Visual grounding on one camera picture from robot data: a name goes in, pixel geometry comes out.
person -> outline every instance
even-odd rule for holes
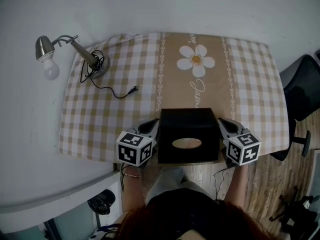
[[[242,208],[248,166],[238,166],[224,200],[186,180],[180,167],[162,168],[144,200],[138,168],[125,167],[123,214],[108,226],[105,239],[115,240],[273,240]]]

white wall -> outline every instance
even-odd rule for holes
[[[83,46],[127,31],[222,35],[268,44],[283,70],[320,48],[320,0],[0,0],[0,206],[50,196],[111,165],[58,154],[59,121],[75,51],[57,47],[46,81],[37,37],[78,34]]]

lamp base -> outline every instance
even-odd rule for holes
[[[91,79],[96,80],[103,77],[109,68],[110,68],[110,59],[108,56],[104,56],[104,62],[102,67],[97,72],[91,75]]]

wooden floor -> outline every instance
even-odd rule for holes
[[[300,199],[306,194],[310,182],[313,166],[313,149],[320,148],[320,110],[308,118],[297,122],[295,136],[305,137],[311,132],[311,144],[307,157],[302,157],[302,147],[293,143],[287,158],[281,162],[270,155],[261,156],[257,162],[249,166],[249,178],[244,210],[257,219],[271,233],[279,236],[279,221],[270,222],[269,217],[281,212],[279,196],[283,195],[290,200],[297,186]],[[214,173],[225,168],[225,163],[184,166],[185,174],[189,180],[197,183],[213,198],[216,198]],[[142,173],[142,186],[144,193],[152,186],[161,167],[157,164],[157,157],[152,157]],[[234,169],[223,173],[224,181],[218,193],[219,199],[224,199],[230,185]],[[222,173],[216,175],[217,188],[222,181]]]

